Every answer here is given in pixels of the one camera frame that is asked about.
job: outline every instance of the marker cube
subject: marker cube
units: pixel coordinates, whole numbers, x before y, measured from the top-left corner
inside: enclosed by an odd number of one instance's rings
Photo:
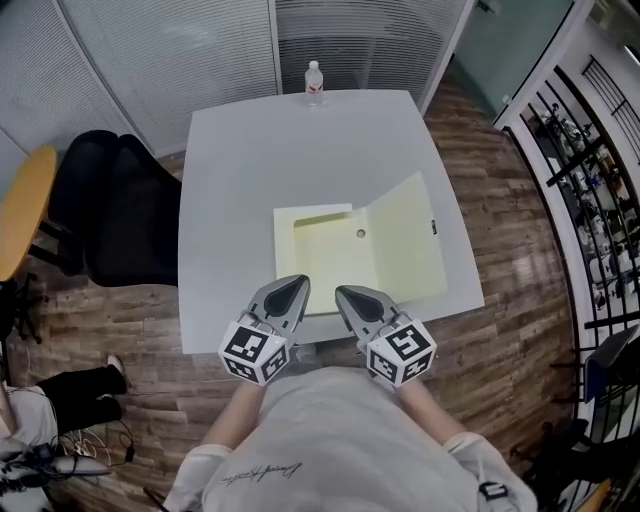
[[[286,338],[238,322],[229,324],[218,355],[230,374],[260,386],[269,383],[290,360]]]
[[[399,387],[431,367],[436,348],[422,322],[413,320],[367,345],[367,368]]]

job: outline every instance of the text print on shirt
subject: text print on shirt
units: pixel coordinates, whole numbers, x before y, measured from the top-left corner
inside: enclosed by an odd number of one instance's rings
[[[302,466],[302,462],[296,462],[290,466],[272,466],[267,464],[265,467],[256,466],[251,471],[245,473],[238,473],[237,475],[228,476],[223,478],[219,484],[225,484],[227,487],[238,480],[249,480],[250,482],[259,482],[269,473],[281,473],[281,477],[287,480],[293,476],[293,474]]]

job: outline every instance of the white table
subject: white table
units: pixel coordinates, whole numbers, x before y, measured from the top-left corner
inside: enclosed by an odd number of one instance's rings
[[[320,108],[306,105],[303,94],[272,96],[195,112],[180,206],[184,352],[216,351],[229,322],[275,279],[274,208],[360,208],[417,171],[431,199],[448,288],[404,309],[430,320],[481,307],[458,203],[407,92],[325,92]],[[305,317],[297,335],[312,343],[349,334],[332,314]]]

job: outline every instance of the water bottle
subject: water bottle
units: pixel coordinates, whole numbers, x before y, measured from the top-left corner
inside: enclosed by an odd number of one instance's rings
[[[309,69],[304,74],[305,90],[309,105],[316,107],[322,105],[322,91],[324,89],[322,71],[318,67],[318,61],[309,62]]]

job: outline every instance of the black pants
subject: black pants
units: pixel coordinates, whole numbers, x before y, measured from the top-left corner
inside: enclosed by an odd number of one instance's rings
[[[114,366],[64,372],[38,382],[56,413],[58,433],[88,428],[122,418],[120,405],[105,394],[123,394],[127,384]]]

